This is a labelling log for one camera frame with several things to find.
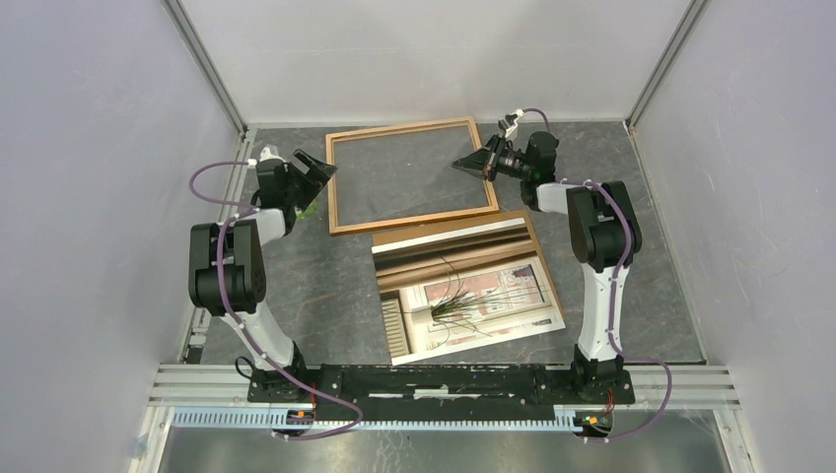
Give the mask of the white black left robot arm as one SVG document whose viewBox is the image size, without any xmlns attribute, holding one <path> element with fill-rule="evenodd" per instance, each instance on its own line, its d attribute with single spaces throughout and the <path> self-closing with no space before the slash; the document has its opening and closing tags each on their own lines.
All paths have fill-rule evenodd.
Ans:
<svg viewBox="0 0 836 473">
<path fill-rule="evenodd" d="M 258 189 L 220 223 L 190 230 L 188 293 L 192 304 L 221 318 L 250 354 L 250 380 L 286 401 L 309 391 L 310 376 L 298 345 L 279 327 L 266 302 L 262 247 L 289 235 L 336 175 L 338 168 L 297 149 L 286 160 L 264 148 L 239 163 L 256 173 Z"/>
</svg>

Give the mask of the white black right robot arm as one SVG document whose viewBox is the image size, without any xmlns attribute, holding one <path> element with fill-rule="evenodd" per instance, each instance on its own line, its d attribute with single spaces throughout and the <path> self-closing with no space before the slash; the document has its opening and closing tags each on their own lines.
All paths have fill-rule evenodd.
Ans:
<svg viewBox="0 0 836 473">
<path fill-rule="evenodd" d="M 583 402 L 594 402 L 623 374 L 620 315 L 624 281 L 642 233 L 626 184 L 558 178 L 559 141 L 534 132 L 524 149 L 501 135 L 452 163 L 453 169 L 485 181 L 498 175 L 520 183 L 522 202 L 532 211 L 568 219 L 573 253 L 584 276 L 584 319 L 571 363 L 569 386 Z"/>
</svg>

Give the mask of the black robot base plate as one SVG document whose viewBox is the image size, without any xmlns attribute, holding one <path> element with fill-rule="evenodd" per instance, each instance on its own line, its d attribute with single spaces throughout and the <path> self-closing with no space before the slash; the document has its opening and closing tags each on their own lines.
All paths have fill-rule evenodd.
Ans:
<svg viewBox="0 0 836 473">
<path fill-rule="evenodd" d="M 262 389 L 249 380 L 253 403 L 309 402 L 316 420 L 544 420 L 556 406 L 631 405 L 628 372 L 615 382 L 578 389 L 571 369 L 547 365 L 413 365 L 308 368 L 306 388 Z"/>
</svg>

